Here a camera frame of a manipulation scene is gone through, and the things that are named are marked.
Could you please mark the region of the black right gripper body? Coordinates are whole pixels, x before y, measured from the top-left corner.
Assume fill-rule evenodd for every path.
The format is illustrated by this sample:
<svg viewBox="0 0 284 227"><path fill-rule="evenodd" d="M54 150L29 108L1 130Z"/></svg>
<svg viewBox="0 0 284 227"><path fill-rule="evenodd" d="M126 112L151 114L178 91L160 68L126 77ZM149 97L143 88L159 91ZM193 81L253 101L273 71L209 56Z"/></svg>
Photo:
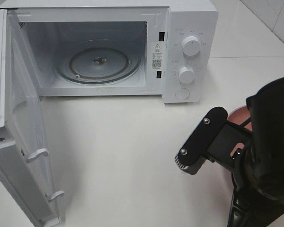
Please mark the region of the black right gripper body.
<svg viewBox="0 0 284 227"><path fill-rule="evenodd" d="M236 150L243 149L251 138L250 130L226 121L207 148L207 156L232 172L235 169Z"/></svg>

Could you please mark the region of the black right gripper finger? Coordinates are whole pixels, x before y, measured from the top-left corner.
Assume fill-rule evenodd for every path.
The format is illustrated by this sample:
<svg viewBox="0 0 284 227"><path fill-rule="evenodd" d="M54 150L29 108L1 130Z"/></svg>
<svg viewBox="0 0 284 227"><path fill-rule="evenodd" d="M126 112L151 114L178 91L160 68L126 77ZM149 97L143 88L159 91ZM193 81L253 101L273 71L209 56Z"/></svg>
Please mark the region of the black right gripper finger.
<svg viewBox="0 0 284 227"><path fill-rule="evenodd" d="M211 159L207 149L218 135L228 117L223 107L214 107L201 119L175 156L178 168L195 175L206 160Z"/></svg>

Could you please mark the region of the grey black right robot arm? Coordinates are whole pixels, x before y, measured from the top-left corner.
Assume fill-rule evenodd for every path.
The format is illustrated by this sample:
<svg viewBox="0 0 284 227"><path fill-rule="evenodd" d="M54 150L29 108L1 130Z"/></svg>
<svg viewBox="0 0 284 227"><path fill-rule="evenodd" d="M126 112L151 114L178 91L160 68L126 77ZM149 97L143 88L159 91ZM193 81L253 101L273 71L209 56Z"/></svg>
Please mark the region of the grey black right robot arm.
<svg viewBox="0 0 284 227"><path fill-rule="evenodd" d="M209 160L231 172L230 227L266 227L284 214L284 78L246 100L235 123L212 108L175 156L179 169L195 175Z"/></svg>

